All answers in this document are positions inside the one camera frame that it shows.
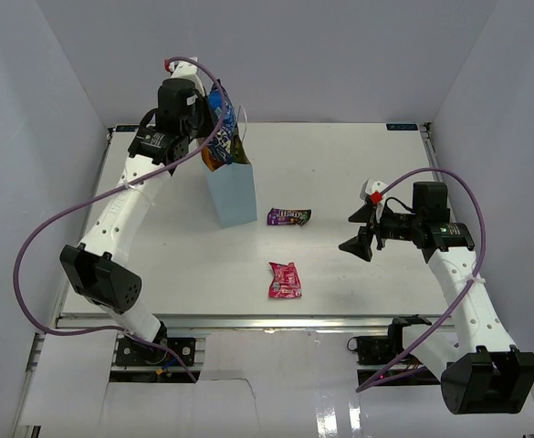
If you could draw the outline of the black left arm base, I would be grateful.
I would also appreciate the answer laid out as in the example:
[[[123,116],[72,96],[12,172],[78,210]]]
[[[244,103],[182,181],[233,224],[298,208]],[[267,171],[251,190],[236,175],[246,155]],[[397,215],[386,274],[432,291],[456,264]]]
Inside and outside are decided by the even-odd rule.
[[[167,338],[164,344],[172,349],[195,378],[196,339]],[[113,355],[111,382],[124,383],[193,383],[178,360],[164,350],[151,349],[128,338],[119,338]]]

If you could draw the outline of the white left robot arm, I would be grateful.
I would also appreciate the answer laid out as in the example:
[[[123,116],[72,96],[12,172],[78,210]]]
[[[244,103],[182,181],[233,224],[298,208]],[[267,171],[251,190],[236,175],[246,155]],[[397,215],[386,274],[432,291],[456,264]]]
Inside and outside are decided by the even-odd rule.
[[[74,291],[103,309],[122,329],[139,338],[136,353],[156,364],[167,353],[162,323],[140,298],[141,278],[130,271],[132,241],[157,193],[169,181],[168,165],[182,159],[193,141],[215,127],[199,78],[167,78],[157,106],[141,120],[112,195],[92,228],[75,246],[67,245],[60,263]]]

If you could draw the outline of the red pink candy packet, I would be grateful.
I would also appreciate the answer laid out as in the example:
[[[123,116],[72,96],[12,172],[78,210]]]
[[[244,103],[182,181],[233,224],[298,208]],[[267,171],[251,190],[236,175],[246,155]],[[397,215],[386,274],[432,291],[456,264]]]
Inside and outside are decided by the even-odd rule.
[[[294,299],[302,297],[302,285],[294,263],[287,265],[270,262],[273,280],[268,289],[270,299]]]

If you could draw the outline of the green yellow Fox's candy bag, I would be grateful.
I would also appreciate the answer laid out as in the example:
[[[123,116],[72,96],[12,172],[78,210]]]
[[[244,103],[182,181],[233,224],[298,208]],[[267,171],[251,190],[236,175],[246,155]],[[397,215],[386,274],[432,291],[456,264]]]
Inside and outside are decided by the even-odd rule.
[[[238,135],[234,135],[231,140],[230,155],[232,157],[232,162],[238,164],[246,164],[246,155],[244,151],[243,142]]]

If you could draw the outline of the purple Skittles packet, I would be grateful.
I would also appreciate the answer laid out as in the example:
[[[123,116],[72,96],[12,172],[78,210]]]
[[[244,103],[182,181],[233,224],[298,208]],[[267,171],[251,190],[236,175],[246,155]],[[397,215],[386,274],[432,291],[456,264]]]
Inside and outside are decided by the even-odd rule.
[[[281,226],[281,225],[298,225],[306,224],[312,215],[310,209],[278,209],[272,208],[267,214],[267,225]]]

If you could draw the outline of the blue snack bag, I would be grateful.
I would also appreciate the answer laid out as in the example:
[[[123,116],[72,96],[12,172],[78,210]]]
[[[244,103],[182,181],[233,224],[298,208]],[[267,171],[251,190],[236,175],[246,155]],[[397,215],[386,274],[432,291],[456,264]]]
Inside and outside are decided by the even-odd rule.
[[[217,120],[223,118],[220,130],[208,144],[210,163],[214,169],[224,164],[231,164],[236,156],[234,150],[234,137],[237,128],[235,109],[225,87],[222,87],[222,90],[220,92],[218,87],[213,85],[207,97],[209,108],[215,118]]]

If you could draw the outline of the orange Kettle chips bag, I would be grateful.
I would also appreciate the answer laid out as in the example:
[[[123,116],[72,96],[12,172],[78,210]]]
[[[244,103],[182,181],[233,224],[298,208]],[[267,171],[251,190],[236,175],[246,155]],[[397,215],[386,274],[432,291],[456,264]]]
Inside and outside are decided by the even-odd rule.
[[[202,159],[205,166],[211,171],[214,172],[217,170],[222,163],[214,158],[211,151],[208,148],[202,149]]]

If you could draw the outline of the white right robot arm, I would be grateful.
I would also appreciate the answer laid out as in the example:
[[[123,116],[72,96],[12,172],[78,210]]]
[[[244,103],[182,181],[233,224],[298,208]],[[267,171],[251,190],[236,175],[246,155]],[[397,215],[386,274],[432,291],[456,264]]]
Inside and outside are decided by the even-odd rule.
[[[442,182],[416,182],[410,212],[396,213],[382,198],[386,185],[367,181],[364,201],[350,222],[359,225],[355,237],[340,244],[341,251],[369,262],[374,249],[389,240],[411,242],[435,276],[448,305],[457,342],[433,333],[433,326],[414,315],[394,318],[388,328],[386,350],[395,362],[414,357],[439,380],[445,406],[453,414],[517,414],[534,383],[534,354],[518,349],[490,301],[484,279],[474,273],[478,254],[464,224],[454,223]]]

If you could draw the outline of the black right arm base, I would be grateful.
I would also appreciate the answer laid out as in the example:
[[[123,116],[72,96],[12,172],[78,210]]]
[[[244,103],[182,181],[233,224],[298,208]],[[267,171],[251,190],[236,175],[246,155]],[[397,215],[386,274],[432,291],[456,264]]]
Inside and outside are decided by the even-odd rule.
[[[358,384],[362,385],[377,370],[395,356],[391,350],[387,336],[357,336],[351,337],[346,344],[346,348],[356,358]],[[439,384],[438,379],[429,371],[421,370],[423,364],[414,356],[409,355],[401,360],[396,366],[386,371],[380,382],[386,379],[415,370],[415,374],[403,377],[398,380],[381,383],[381,386],[435,386]]]

